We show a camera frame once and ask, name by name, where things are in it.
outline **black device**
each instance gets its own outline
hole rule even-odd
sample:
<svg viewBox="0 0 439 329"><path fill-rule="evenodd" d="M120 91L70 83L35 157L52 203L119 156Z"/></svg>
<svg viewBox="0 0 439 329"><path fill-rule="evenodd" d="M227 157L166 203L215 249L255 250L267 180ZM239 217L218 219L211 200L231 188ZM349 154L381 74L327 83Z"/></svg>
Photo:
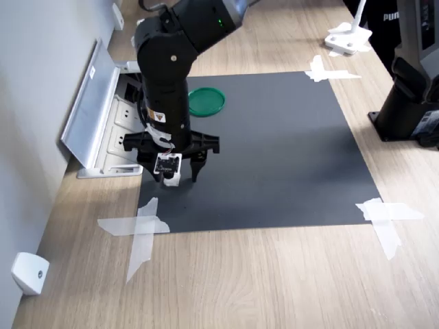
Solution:
<svg viewBox="0 0 439 329"><path fill-rule="evenodd" d="M182 154L183 159L191 159L195 182L208 150L220 152L220 138L191 131L186 78L201 53L241 26L248 4L246 0L181 0L171 8L162 3L146 8L139 0L139 5L148 12L158 11L143 20L134 35L142 77L137 109L146 130L126 134L123 146L126 151L138 150L137 162L157 182L161 180L161 174L154 173L158 154ZM165 179L174 176L162 174Z"/></svg>
<svg viewBox="0 0 439 329"><path fill-rule="evenodd" d="M398 11L394 86L381 111L369 117L383 141L432 146L439 143L439 0L398 0Z"/></svg>

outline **cardboard sticker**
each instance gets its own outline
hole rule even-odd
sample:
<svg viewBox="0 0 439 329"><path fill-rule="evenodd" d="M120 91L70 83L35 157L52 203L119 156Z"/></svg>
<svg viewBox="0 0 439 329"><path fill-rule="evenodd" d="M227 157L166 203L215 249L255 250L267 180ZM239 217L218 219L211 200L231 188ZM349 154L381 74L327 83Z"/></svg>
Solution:
<svg viewBox="0 0 439 329"><path fill-rule="evenodd" d="M161 122L161 123L166 123L166 116L165 113L160 113L160 112L155 112L153 110L151 110L150 108L148 108L148 115L151 119Z"/></svg>

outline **wire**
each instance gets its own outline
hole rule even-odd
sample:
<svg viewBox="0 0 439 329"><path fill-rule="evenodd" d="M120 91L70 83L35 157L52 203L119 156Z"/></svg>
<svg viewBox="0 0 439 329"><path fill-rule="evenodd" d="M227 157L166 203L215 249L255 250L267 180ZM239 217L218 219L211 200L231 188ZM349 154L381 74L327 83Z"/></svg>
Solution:
<svg viewBox="0 0 439 329"><path fill-rule="evenodd" d="M146 120L142 113L142 103L143 103L143 89L140 88L139 94L137 95L137 114L139 115L140 121L142 122L143 127L146 128Z"/></svg>
<svg viewBox="0 0 439 329"><path fill-rule="evenodd" d="M157 3L156 5L153 5L151 7L145 7L144 1L145 0L139 0L139 7L147 12L156 12L160 9L164 9L168 11L168 7L165 3Z"/></svg>

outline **green plastic lid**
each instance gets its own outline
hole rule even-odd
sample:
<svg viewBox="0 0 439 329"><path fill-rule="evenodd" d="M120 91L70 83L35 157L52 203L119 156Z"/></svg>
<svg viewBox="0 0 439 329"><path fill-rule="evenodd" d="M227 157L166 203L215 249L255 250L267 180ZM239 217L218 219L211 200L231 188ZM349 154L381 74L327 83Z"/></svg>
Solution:
<svg viewBox="0 0 439 329"><path fill-rule="evenodd" d="M196 117L218 113L226 103L226 96L215 88L199 88L189 93L189 111Z"/></svg>

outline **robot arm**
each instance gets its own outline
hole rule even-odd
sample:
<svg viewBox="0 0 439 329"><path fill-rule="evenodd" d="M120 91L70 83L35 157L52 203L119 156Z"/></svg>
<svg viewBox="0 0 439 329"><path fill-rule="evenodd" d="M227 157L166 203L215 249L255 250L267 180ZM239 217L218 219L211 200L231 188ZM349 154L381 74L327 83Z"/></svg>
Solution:
<svg viewBox="0 0 439 329"><path fill-rule="evenodd" d="M181 0L172 8L164 4L145 8L142 0L139 3L159 15L145 19L134 35L143 80L137 105L145 131L127 134L123 145L126 151L138 149L137 162L157 182L161 174L168 180L179 174L180 161L190 158L195 182L207 151L220 152L220 140L191 131L186 78L201 53L241 26L248 4L246 0Z"/></svg>

